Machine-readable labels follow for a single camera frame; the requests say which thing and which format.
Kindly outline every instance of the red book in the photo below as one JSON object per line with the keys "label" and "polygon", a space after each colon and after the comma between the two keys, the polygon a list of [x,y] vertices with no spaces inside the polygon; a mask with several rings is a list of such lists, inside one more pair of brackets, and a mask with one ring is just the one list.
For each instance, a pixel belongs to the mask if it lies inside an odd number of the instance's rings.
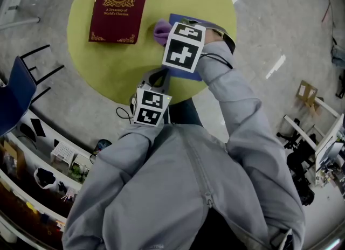
{"label": "red book", "polygon": [[145,0],[95,0],[88,41],[135,44]]}

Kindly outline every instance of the chair leg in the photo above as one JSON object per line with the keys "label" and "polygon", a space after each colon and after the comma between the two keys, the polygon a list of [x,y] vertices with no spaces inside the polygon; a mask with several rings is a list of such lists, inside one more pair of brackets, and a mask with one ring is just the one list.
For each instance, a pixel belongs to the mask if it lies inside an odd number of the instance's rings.
{"label": "chair leg", "polygon": [[44,90],[42,93],[38,94],[35,98],[32,99],[31,104],[32,105],[35,101],[37,101],[39,98],[41,98],[45,93],[47,93],[51,87],[48,87],[46,90]]}
{"label": "chair leg", "polygon": [[20,25],[24,25],[24,24],[37,23],[37,22],[39,22],[39,20],[40,19],[38,17],[32,17],[32,18],[28,18],[28,19],[23,20],[23,21],[16,21],[16,22],[7,23],[7,24],[0,24],[0,30],[5,30],[8,28],[12,28],[12,27],[16,27],[16,26],[20,26]]}
{"label": "chair leg", "polygon": [[65,65],[61,65],[60,67],[58,67],[55,70],[53,70],[52,72],[50,72],[48,75],[45,75],[43,78],[41,78],[38,81],[36,81],[36,85],[40,84],[42,81],[44,81],[47,78],[49,78],[50,76],[54,75],[57,71],[60,71],[64,67],[65,67]]}
{"label": "chair leg", "polygon": [[10,6],[8,8],[9,11],[13,11],[13,10],[16,10],[18,8],[18,6]]}
{"label": "chair leg", "polygon": [[37,52],[39,52],[39,51],[41,51],[41,50],[43,50],[43,49],[46,49],[46,48],[48,48],[48,47],[50,47],[50,44],[45,45],[45,46],[40,47],[40,48],[37,48],[37,49],[35,49],[35,50],[33,50],[33,51],[29,52],[29,53],[26,53],[26,54],[22,55],[20,58],[21,58],[21,59],[26,58],[26,57],[28,57],[28,56],[34,54],[34,53],[37,53]]}
{"label": "chair leg", "polygon": [[287,141],[289,141],[289,142],[292,142],[293,139],[294,139],[293,137],[283,135],[283,134],[281,134],[280,132],[277,133],[277,137],[283,138],[283,139],[285,139],[285,140],[287,140]]}

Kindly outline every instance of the office chair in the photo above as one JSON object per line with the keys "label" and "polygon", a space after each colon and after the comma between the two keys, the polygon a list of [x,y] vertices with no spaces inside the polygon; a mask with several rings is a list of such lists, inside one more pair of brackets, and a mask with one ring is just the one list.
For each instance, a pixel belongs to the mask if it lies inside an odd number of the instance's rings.
{"label": "office chair", "polygon": [[[294,122],[299,126],[300,121],[298,119],[295,119]],[[296,142],[300,137],[299,133],[296,130],[294,131],[292,136],[285,136],[280,133],[277,133],[277,136],[288,141],[285,144],[284,148],[293,150],[293,152],[287,156],[286,163],[290,171],[294,172],[292,180],[296,187],[302,205],[308,206],[314,201],[315,193],[309,188],[310,182],[305,177],[305,173],[313,165],[315,165],[315,162],[309,160],[309,158],[315,153],[315,151],[304,140],[301,140],[299,143]],[[316,143],[315,134],[311,134],[309,137],[314,143]],[[303,169],[303,162],[308,163],[308,168],[306,170]]]}
{"label": "office chair", "polygon": [[10,132],[27,112],[30,105],[51,89],[49,87],[33,98],[37,85],[64,67],[62,65],[56,68],[39,80],[33,77],[31,71],[36,67],[29,69],[23,59],[49,46],[43,46],[15,58],[7,86],[0,87],[0,102],[2,103],[0,106],[0,136]]}

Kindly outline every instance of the shelf item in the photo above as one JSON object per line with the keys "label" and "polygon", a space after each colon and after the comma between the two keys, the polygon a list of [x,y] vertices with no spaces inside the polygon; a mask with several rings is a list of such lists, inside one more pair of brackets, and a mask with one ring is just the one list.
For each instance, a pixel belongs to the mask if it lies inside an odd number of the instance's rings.
{"label": "shelf item", "polygon": [[10,243],[10,244],[15,244],[17,242],[18,236],[13,234],[8,228],[5,227],[0,221],[0,235],[3,237],[3,239]]}
{"label": "shelf item", "polygon": [[29,238],[29,236],[27,236],[26,234],[22,233],[19,228],[17,228],[16,226],[13,226],[11,223],[9,223],[5,218],[3,218],[0,215],[0,223],[6,227],[11,233],[13,233],[14,235],[16,235],[18,238],[20,238],[21,240],[23,240],[25,243],[29,244],[30,246],[32,246],[33,248],[37,249],[37,250],[49,250],[48,248],[44,248],[41,245],[39,245],[36,240],[33,240],[31,238]]}
{"label": "shelf item", "polygon": [[63,137],[63,135],[59,134],[57,131],[55,131],[53,128],[51,128],[48,124],[46,124],[44,121],[42,121],[38,116],[36,116],[32,111],[28,110],[26,114],[21,118],[19,124],[18,124],[18,130],[21,130],[21,125],[25,124],[27,127],[29,127],[33,132],[35,132],[35,129],[32,125],[31,119],[39,119],[41,127],[44,131],[45,137],[37,136],[35,134],[35,142],[37,149],[41,150],[44,154],[46,154],[48,157],[50,157],[50,153],[56,147],[56,142],[61,142],[65,146],[67,146],[70,149],[73,149],[73,151],[76,154],[83,155],[84,157],[90,157],[90,153],[86,150],[82,149],[81,147],[77,146],[67,138]]}
{"label": "shelf item", "polygon": [[7,133],[7,137],[10,141],[16,144],[24,152],[27,167],[31,168],[31,171],[35,171],[36,168],[43,168],[47,171],[52,172],[54,176],[56,176],[57,180],[63,182],[65,186],[72,187],[76,191],[80,191],[80,183],[72,180],[65,174],[59,172],[57,169],[46,163],[43,159],[41,159],[35,153],[33,153],[26,145],[24,145],[13,133]]}
{"label": "shelf item", "polygon": [[77,182],[84,183],[92,165],[90,158],[78,154],[72,163],[71,169],[68,171],[68,176]]}
{"label": "shelf item", "polygon": [[7,174],[5,174],[1,169],[0,178],[7,183],[12,191],[15,192],[15,195],[18,195],[21,200],[31,203],[37,211],[39,211],[40,213],[44,213],[53,219],[57,219],[63,223],[66,223],[67,218],[55,213],[46,206],[42,205],[40,202],[36,201],[33,197],[23,191],[16,183],[14,183],[11,178],[8,177]]}
{"label": "shelf item", "polygon": [[34,213],[12,192],[0,185],[0,221],[15,235],[37,249],[62,250],[62,232],[57,223],[40,213]]}
{"label": "shelf item", "polygon": [[75,151],[72,148],[59,142],[58,145],[51,152],[51,162],[54,163],[55,168],[59,169],[63,174],[68,174],[71,168]]}

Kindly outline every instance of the blue chair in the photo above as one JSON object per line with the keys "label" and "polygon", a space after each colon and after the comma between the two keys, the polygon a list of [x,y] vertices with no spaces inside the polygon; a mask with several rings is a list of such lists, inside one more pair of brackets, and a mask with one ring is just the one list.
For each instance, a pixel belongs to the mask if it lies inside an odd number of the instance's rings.
{"label": "blue chair", "polygon": [[51,89],[49,87],[33,98],[37,85],[64,68],[62,65],[39,80],[33,77],[31,71],[36,67],[29,69],[23,59],[49,46],[46,45],[21,57],[16,57],[7,86],[0,87],[0,136],[10,132],[27,112],[30,105]]}

